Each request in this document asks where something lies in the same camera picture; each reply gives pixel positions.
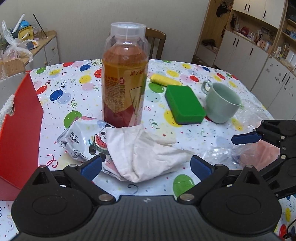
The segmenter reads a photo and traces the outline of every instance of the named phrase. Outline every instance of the mug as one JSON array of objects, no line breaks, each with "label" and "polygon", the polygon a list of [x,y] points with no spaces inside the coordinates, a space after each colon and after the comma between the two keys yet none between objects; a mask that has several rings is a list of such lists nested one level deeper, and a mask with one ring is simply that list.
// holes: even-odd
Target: mug
[{"label": "mug", "polygon": [[[205,89],[206,84],[210,87],[209,91]],[[205,80],[201,89],[207,95],[205,98],[207,117],[215,123],[226,122],[234,116],[242,104],[238,94],[222,83],[212,83]]]}]

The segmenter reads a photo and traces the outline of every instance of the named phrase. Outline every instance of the cap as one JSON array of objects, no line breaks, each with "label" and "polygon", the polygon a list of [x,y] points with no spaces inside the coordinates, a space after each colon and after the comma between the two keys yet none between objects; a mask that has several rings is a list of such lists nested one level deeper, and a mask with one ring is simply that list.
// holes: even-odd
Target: cap
[{"label": "cap", "polygon": [[145,37],[146,25],[140,23],[118,22],[111,24],[111,36]]}]

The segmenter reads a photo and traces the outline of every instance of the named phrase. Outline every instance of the wet wipes package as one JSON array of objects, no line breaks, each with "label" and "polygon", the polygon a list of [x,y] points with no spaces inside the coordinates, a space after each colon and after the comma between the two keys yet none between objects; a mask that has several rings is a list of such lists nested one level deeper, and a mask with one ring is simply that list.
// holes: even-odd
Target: wet wipes package
[{"label": "wet wipes package", "polygon": [[105,137],[107,128],[114,128],[114,126],[96,118],[82,116],[58,137],[57,142],[78,161],[86,162],[95,155],[101,156],[102,171],[120,181],[126,181],[118,173],[109,154]]}]

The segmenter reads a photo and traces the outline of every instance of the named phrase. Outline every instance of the green sponge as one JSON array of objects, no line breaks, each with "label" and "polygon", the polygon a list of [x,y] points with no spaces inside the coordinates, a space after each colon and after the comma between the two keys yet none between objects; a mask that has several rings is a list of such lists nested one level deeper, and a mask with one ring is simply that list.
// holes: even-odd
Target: green sponge
[{"label": "green sponge", "polygon": [[200,124],[206,115],[189,86],[168,85],[165,98],[179,125]]}]

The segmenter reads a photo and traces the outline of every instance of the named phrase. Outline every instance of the round table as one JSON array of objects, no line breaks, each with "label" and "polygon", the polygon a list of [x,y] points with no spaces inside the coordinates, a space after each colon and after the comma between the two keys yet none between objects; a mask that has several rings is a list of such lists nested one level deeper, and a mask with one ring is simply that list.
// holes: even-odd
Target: round table
[{"label": "round table", "polygon": [[[39,165],[44,164],[51,170],[59,170],[69,164],[80,164],[57,144],[56,139],[65,130],[65,117],[73,111],[102,119],[101,68],[102,60],[94,59],[42,67],[30,72],[44,109]],[[222,82],[239,94],[243,105],[238,113],[224,124],[216,124],[206,118],[200,125],[180,126],[174,122],[165,100],[165,87],[149,81],[154,73],[190,86],[203,106],[205,94],[200,89],[202,82]],[[57,90],[63,91],[59,99],[55,94]],[[230,148],[233,135],[249,132],[260,124],[259,119],[247,118],[247,113],[252,111],[259,111],[266,119],[272,118],[258,99],[235,76],[225,71],[181,62],[149,61],[142,124],[147,131],[164,138],[175,137],[177,142],[174,146],[177,148],[188,149],[199,155],[213,147]],[[238,164],[229,165],[232,169],[241,169]],[[93,182],[118,198],[122,194],[178,195],[180,190],[196,185],[199,179],[192,173],[190,163],[187,162],[177,172],[137,184],[121,182],[102,172]],[[294,196],[284,198],[280,203],[283,215],[275,230],[277,234],[285,232],[285,227],[296,217]],[[12,202],[0,202],[0,241],[10,240],[18,232],[10,215],[11,205]]]}]

